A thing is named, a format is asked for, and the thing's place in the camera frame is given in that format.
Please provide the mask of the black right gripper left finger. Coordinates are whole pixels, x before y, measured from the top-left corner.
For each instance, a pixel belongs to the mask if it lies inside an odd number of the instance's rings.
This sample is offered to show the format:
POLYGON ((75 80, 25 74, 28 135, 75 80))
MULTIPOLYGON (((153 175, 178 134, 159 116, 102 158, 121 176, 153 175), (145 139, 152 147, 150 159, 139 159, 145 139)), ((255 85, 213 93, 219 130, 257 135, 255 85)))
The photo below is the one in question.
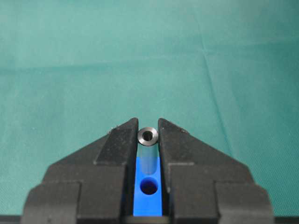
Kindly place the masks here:
POLYGON ((118 224, 133 214, 138 119, 50 165, 30 190, 23 224, 118 224))

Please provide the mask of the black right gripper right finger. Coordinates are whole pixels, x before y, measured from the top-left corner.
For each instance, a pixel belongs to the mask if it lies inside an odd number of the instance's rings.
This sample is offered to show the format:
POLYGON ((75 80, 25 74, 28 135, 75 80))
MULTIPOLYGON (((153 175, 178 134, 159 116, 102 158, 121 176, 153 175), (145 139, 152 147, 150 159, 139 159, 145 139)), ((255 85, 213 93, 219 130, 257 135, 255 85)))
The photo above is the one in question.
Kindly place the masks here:
POLYGON ((158 120, 168 212, 174 224, 271 224, 267 191, 249 168, 166 119, 158 120))

